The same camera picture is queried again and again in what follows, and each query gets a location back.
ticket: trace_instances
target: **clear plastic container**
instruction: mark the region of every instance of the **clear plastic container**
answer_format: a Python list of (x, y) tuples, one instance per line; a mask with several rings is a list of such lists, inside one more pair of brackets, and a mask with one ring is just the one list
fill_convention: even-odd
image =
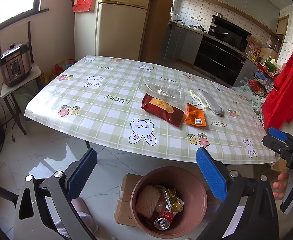
[(138, 88), (150, 96), (163, 99), (167, 103), (184, 102), (184, 89), (169, 82), (142, 77), (138, 84)]

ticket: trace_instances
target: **yellow flower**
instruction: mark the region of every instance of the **yellow flower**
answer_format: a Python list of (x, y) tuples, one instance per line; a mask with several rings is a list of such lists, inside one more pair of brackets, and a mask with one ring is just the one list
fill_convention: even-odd
[(197, 144), (198, 143), (198, 140), (195, 137), (190, 137), (189, 140), (190, 140), (191, 144)]
[(70, 111), (70, 114), (78, 114), (79, 112), (79, 109), (75, 109), (73, 108), (71, 111)]

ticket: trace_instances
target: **barcode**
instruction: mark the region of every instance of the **barcode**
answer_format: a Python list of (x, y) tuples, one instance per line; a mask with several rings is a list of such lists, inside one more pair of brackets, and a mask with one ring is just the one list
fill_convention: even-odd
[(195, 124), (202, 124), (202, 119), (196, 119)]

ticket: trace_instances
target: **dark red snack package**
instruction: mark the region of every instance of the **dark red snack package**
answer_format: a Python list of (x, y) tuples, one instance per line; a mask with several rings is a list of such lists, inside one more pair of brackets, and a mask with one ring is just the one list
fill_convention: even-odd
[(154, 98), (148, 94), (144, 96), (141, 108), (175, 125), (176, 127), (180, 126), (184, 114), (184, 112), (180, 109), (170, 106), (163, 100)]

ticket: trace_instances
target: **orange snack wrapper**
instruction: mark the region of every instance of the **orange snack wrapper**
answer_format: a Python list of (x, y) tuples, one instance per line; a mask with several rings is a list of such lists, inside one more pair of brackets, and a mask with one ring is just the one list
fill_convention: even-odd
[(186, 110), (186, 119), (184, 122), (195, 126), (205, 127), (206, 123), (204, 118), (204, 111), (188, 104)]

